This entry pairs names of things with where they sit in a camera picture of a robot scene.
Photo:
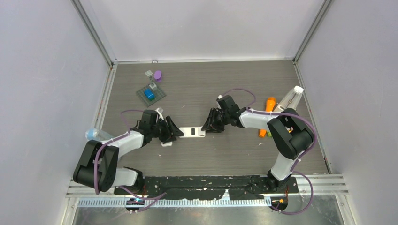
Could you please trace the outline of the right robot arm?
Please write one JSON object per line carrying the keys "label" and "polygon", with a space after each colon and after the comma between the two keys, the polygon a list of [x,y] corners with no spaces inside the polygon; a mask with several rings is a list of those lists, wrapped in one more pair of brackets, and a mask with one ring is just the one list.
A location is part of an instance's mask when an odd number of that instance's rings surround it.
{"label": "right robot arm", "polygon": [[312,124],[292,108],[282,112],[240,108],[229,95],[218,98],[217,104],[216,108],[211,108],[202,131],[221,133],[226,125],[269,131],[279,153],[267,174],[268,187],[273,192],[281,192],[298,160],[317,141]]}

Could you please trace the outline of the white remote control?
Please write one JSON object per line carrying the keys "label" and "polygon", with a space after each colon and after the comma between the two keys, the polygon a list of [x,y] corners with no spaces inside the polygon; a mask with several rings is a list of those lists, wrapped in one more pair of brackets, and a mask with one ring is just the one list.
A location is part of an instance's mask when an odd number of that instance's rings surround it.
{"label": "white remote control", "polygon": [[173,145],[173,142],[172,141],[170,141],[170,142],[162,142],[161,143],[161,146],[162,147],[170,147],[170,146],[172,146]]}

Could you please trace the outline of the red and white remote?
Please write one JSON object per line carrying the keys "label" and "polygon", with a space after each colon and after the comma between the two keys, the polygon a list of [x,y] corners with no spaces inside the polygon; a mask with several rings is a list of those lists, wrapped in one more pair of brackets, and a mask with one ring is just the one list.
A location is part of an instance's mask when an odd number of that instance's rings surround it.
{"label": "red and white remote", "polygon": [[183,132],[183,136],[180,138],[204,138],[206,137],[206,132],[202,131],[201,127],[180,127],[179,130]]}

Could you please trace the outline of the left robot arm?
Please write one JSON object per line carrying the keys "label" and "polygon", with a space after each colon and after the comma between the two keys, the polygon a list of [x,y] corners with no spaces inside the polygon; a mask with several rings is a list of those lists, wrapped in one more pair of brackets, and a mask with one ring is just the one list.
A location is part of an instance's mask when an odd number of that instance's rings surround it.
{"label": "left robot arm", "polygon": [[139,194],[144,188],[143,173],[130,167],[118,167],[120,158],[146,146],[154,138],[167,144],[183,135],[171,117],[164,117],[160,109],[143,110],[141,119],[126,133],[105,141],[89,140],[86,143],[73,181],[93,188],[97,195],[111,187],[124,187]]}

